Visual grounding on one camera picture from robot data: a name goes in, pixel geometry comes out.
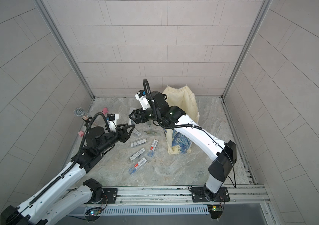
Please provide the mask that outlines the compass set clear case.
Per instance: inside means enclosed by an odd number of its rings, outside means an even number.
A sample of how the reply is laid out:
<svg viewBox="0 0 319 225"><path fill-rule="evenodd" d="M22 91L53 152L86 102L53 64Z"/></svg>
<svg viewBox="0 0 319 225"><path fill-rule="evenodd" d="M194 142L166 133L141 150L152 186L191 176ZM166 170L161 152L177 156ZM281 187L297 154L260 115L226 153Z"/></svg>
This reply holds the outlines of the compass set clear case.
<svg viewBox="0 0 319 225"><path fill-rule="evenodd" d="M136 110L134 107L131 107L130 110L129 110L129 119L128 119L128 124L129 124L129 125L135 124L134 121L132 120L132 116L131 116L131 115L132 115L132 112L133 112L134 110Z"/></svg>

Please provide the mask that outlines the compass set gold label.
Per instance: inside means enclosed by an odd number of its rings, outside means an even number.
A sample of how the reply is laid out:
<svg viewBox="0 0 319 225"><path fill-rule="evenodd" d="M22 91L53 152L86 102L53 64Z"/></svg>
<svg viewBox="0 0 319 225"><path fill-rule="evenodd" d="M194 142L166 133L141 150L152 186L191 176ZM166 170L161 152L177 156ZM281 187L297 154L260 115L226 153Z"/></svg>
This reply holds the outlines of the compass set gold label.
<svg viewBox="0 0 319 225"><path fill-rule="evenodd" d="M134 133L135 135L137 135L138 137L141 136L141 133L140 133L138 130L136 130L136 129L133 130L133 133Z"/></svg>

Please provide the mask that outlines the compass set grey label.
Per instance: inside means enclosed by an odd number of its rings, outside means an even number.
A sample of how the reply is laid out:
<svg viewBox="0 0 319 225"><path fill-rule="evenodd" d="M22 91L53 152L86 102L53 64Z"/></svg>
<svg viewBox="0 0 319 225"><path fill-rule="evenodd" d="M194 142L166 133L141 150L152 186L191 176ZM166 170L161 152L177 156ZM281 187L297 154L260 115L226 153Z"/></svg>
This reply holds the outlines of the compass set grey label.
<svg viewBox="0 0 319 225"><path fill-rule="evenodd" d="M131 146L131 148L134 148L134 147L143 145L143 144L145 144L147 142L148 142L148 140L146 138L143 138L143 139L139 139L139 140L136 140L134 142L131 142L130 146Z"/></svg>

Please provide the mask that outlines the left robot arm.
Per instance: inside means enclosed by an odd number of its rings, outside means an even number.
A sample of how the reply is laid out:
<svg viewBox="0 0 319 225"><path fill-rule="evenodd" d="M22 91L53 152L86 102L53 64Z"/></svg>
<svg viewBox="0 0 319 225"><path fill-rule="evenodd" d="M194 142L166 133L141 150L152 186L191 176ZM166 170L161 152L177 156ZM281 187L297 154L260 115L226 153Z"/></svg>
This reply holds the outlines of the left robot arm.
<svg viewBox="0 0 319 225"><path fill-rule="evenodd" d="M102 185L89 179L72 194L65 192L89 173L117 142L129 140L134 124L116 123L116 115L98 112L86 120L79 150L67 166L46 186L21 203L8 206L0 215L2 225L54 225L84 203L106 200Z"/></svg>

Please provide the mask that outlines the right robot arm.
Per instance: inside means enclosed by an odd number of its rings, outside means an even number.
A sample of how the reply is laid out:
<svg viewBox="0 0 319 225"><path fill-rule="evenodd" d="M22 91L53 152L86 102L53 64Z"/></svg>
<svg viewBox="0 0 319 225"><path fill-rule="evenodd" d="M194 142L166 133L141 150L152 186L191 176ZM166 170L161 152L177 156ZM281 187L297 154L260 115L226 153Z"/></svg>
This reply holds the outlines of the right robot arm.
<svg viewBox="0 0 319 225"><path fill-rule="evenodd" d="M135 95L142 107L131 112L129 118L136 124L153 121L156 126L185 135L200 147L213 160L208 168L209 178L200 196L214 202L220 197L220 188L234 169L237 161L236 144L218 139L197 125L184 110L178 106L169 106L167 96L151 91L147 79L143 79L143 87Z"/></svg>

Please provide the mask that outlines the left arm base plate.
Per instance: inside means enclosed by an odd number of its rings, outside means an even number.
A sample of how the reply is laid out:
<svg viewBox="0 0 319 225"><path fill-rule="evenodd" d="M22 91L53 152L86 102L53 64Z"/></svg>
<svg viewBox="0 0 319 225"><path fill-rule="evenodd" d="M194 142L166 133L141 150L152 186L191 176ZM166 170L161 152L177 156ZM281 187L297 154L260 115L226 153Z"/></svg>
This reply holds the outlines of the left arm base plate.
<svg viewBox="0 0 319 225"><path fill-rule="evenodd" d="M117 191L117 188L98 188L93 192L92 197L87 204L115 203Z"/></svg>

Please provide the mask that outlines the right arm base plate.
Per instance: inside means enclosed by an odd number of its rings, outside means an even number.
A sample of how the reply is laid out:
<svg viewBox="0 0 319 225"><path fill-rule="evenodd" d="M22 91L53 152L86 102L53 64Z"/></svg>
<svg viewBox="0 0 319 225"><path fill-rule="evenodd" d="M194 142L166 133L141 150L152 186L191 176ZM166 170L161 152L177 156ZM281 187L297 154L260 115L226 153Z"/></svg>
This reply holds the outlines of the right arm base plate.
<svg viewBox="0 0 319 225"><path fill-rule="evenodd" d="M193 187L188 186L188 190L191 192L192 200L194 203L214 203L214 202L229 202L230 197L228 189L222 186L216 194L208 191L205 186Z"/></svg>

